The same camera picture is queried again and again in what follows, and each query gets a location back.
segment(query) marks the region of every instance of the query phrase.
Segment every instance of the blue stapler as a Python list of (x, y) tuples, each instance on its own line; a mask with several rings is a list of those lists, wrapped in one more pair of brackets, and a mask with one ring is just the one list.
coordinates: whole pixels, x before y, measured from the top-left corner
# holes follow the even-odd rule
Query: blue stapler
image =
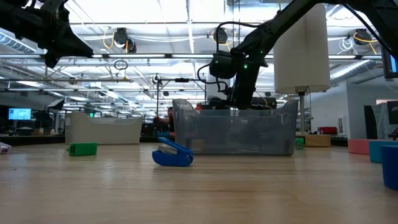
[(152, 152), (154, 161), (162, 166), (189, 166), (193, 162), (193, 152), (167, 138), (158, 138), (164, 144)]

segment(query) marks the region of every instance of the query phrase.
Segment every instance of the small green object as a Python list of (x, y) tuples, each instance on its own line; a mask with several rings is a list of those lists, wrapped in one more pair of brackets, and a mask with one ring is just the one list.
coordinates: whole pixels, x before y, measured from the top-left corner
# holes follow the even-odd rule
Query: small green object
[(92, 156), (97, 154), (97, 142), (70, 143), (69, 156)]
[(303, 150), (304, 149), (304, 138), (296, 138), (296, 149), (297, 150)]

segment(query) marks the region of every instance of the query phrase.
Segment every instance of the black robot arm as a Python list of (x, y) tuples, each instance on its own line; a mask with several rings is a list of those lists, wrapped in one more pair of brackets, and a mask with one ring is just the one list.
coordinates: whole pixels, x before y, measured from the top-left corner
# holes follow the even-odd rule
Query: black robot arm
[(0, 27), (13, 32), (17, 39), (27, 38), (47, 49), (45, 64), (53, 68), (61, 57), (91, 57), (93, 49), (70, 28), (67, 0), (39, 0), (40, 9), (24, 7), (28, 0), (0, 0)]
[(236, 76), (235, 84), (228, 88), (226, 104), (239, 109), (251, 107), (251, 98), (256, 88), (258, 71), (266, 67), (264, 57), (275, 45), (277, 39), (318, 3), (342, 4), (362, 22), (354, 11), (364, 13), (380, 34), (380, 37), (365, 23), (369, 31), (383, 47), (398, 58), (398, 7), (393, 0), (293, 0), (275, 18), (269, 20), (248, 34), (242, 43), (230, 52), (217, 49), (210, 63), (210, 73), (217, 78)]

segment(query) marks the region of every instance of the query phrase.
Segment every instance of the transparent storage bin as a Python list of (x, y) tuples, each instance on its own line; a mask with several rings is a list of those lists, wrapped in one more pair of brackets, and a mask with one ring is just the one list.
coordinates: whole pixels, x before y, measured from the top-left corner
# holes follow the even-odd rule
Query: transparent storage bin
[(200, 110), (173, 100), (175, 142), (195, 154), (294, 153), (297, 100), (275, 110)]

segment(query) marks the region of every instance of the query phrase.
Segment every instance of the pink box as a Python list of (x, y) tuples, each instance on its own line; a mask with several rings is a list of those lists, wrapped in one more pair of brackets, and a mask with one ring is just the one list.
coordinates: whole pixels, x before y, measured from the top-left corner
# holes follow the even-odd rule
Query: pink box
[(348, 152), (369, 155), (369, 141), (385, 141), (382, 139), (349, 139)]

